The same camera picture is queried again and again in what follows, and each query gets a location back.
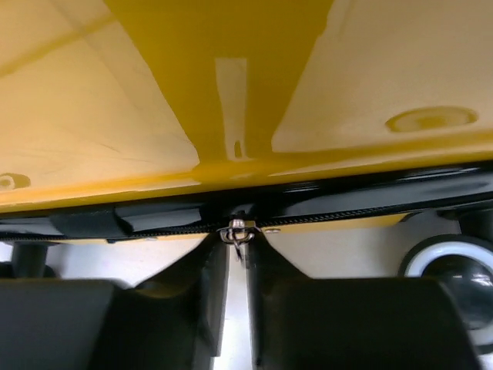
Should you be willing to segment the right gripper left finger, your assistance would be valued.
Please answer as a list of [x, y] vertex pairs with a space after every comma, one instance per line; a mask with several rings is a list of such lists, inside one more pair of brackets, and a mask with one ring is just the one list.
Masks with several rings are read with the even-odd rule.
[[3, 369], [209, 369], [220, 354], [227, 249], [217, 234], [133, 288], [61, 279], [46, 243], [1, 265]]

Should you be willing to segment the yellow hard-shell suitcase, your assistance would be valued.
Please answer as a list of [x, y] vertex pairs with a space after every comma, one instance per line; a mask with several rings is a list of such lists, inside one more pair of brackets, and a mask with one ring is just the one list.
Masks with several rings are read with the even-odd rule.
[[490, 1], [3, 1], [1, 241], [460, 222], [404, 274], [491, 330]]

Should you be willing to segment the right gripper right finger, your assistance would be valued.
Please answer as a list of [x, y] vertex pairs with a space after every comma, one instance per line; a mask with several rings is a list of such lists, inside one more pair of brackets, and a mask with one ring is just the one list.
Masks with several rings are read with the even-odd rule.
[[479, 369], [456, 307], [436, 281], [315, 279], [262, 234], [247, 249], [256, 369]]

